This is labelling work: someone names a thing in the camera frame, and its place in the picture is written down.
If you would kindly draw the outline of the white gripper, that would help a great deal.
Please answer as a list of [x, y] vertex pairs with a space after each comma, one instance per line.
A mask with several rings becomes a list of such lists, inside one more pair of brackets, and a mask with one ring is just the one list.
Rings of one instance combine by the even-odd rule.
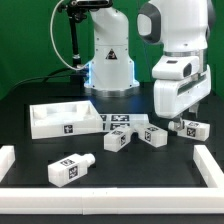
[[162, 56], [153, 67], [154, 108], [161, 118], [174, 118], [174, 130], [181, 131], [185, 122], [180, 115], [189, 109], [189, 114], [198, 116], [199, 101], [211, 91], [210, 67], [200, 66], [198, 56]]

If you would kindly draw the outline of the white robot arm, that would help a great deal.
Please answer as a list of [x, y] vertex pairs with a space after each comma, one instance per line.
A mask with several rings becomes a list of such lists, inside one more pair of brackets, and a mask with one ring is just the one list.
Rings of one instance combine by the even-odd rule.
[[[128, 54], [127, 18], [113, 8], [100, 9], [91, 16], [95, 36], [91, 86], [102, 94], [137, 87]], [[163, 46], [163, 55], [152, 68], [154, 108], [158, 117], [169, 121], [172, 131], [182, 130], [182, 113], [195, 111], [210, 93], [206, 53], [214, 17], [211, 0], [149, 0], [138, 12], [141, 39]]]

